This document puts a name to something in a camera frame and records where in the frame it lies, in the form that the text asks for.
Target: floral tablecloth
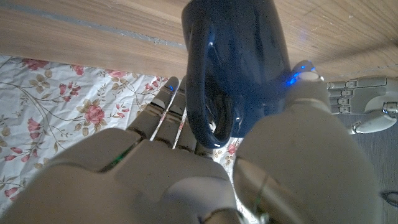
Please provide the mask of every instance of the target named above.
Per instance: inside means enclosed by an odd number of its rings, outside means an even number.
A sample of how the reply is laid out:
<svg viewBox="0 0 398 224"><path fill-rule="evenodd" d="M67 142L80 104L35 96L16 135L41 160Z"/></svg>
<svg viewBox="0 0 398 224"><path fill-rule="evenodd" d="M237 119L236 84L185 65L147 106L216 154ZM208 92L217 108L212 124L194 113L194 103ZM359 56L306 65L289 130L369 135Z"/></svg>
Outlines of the floral tablecloth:
<svg viewBox="0 0 398 224"><path fill-rule="evenodd" d="M126 128L166 81L0 55L0 214L49 159L104 128ZM229 175L240 140L213 154Z"/></svg>

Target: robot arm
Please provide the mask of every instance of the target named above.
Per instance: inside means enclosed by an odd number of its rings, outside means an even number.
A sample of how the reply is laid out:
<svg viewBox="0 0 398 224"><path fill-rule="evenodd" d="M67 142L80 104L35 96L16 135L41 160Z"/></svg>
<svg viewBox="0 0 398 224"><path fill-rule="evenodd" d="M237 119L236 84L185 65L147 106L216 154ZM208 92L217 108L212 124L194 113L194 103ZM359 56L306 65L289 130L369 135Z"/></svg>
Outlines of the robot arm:
<svg viewBox="0 0 398 224"><path fill-rule="evenodd" d="M275 223L378 223L372 166L331 115L323 78L314 69L293 78L285 111L239 147L236 195ZM0 223L245 223L227 173L188 122L172 149L184 82L177 91L171 78L127 130L105 129L53 158Z"/></svg>
<svg viewBox="0 0 398 224"><path fill-rule="evenodd" d="M373 133L397 122L398 78L362 77L327 85L333 114L361 114L349 134Z"/></svg>
<svg viewBox="0 0 398 224"><path fill-rule="evenodd" d="M127 130L105 129L54 157L0 223L244 223L227 173L195 150L188 123L172 149L185 79L180 86L170 78Z"/></svg>

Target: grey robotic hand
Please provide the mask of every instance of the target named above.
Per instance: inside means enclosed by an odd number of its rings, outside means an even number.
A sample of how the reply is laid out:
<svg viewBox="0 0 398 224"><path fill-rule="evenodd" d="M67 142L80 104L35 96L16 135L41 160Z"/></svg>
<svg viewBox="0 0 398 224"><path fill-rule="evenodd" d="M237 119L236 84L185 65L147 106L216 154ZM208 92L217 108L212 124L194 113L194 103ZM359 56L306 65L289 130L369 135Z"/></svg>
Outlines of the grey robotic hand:
<svg viewBox="0 0 398 224"><path fill-rule="evenodd" d="M105 129L54 157L0 223L245 223L227 173L188 122L172 149L184 88L170 78L127 130Z"/></svg>
<svg viewBox="0 0 398 224"><path fill-rule="evenodd" d="M333 114L365 115L348 127L349 134L382 131L397 122L398 78L361 77L327 88Z"/></svg>

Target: ceramic mug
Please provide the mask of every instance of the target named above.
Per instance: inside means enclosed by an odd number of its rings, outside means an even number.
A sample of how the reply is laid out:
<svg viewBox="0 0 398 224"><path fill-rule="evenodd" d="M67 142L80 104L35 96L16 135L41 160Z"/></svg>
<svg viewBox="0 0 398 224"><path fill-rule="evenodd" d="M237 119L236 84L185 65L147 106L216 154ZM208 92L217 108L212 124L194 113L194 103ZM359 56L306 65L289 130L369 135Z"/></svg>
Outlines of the ceramic mug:
<svg viewBox="0 0 398 224"><path fill-rule="evenodd" d="M290 65L273 1L193 0L182 25L187 116L198 142L224 146L281 112Z"/></svg>

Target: wooden surface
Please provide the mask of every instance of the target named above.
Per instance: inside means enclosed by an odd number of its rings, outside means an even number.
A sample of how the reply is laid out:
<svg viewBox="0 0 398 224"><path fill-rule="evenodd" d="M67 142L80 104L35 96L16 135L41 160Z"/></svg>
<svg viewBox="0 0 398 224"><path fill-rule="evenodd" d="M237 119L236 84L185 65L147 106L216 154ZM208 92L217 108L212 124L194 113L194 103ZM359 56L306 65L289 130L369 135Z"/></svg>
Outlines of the wooden surface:
<svg viewBox="0 0 398 224"><path fill-rule="evenodd" d="M22 35L26 30L14 29L13 36L0 34L0 54L11 54L22 57L39 58L65 63L77 63L74 52L82 56L79 64L105 67L132 72L142 72L149 75L158 75L159 69L167 67L163 75L176 75L179 78L185 75L187 53L184 46L170 48L170 55L164 60L159 59L155 63L147 61L148 58L162 57L165 55L164 44L184 44L182 37L180 15L183 7L189 0L3 0L3 8L10 7L18 10L22 17L13 18L14 25L31 24L40 26L35 22L48 21L48 30L42 31L30 37L30 42L42 42L42 37L48 39L59 38L57 27L59 24L70 23L68 18L83 22L98 24L103 27L112 27L126 32L135 32L152 37L147 41L151 51L131 52L134 45L127 48L113 47L119 41L125 41L125 45L136 42L132 37L120 38L115 31L106 31L101 27L90 29L90 24L69 24L69 29L64 32L72 37L73 30L86 32L73 37L74 43L59 39L47 42L41 47L40 53L35 47L21 45ZM396 0L275 0L282 27L288 46L290 62L292 65L309 58L317 66L317 70L327 80L341 80L364 75L389 75L398 74L398 1ZM0 30L4 30L6 15L1 14ZM97 40L96 34L101 33L102 38ZM82 46L78 43L91 43L91 46L83 46L85 52L81 52ZM59 49L65 46L68 51Z"/></svg>
<svg viewBox="0 0 398 224"><path fill-rule="evenodd" d="M0 54L151 75L186 71L185 49L1 7L0 17Z"/></svg>

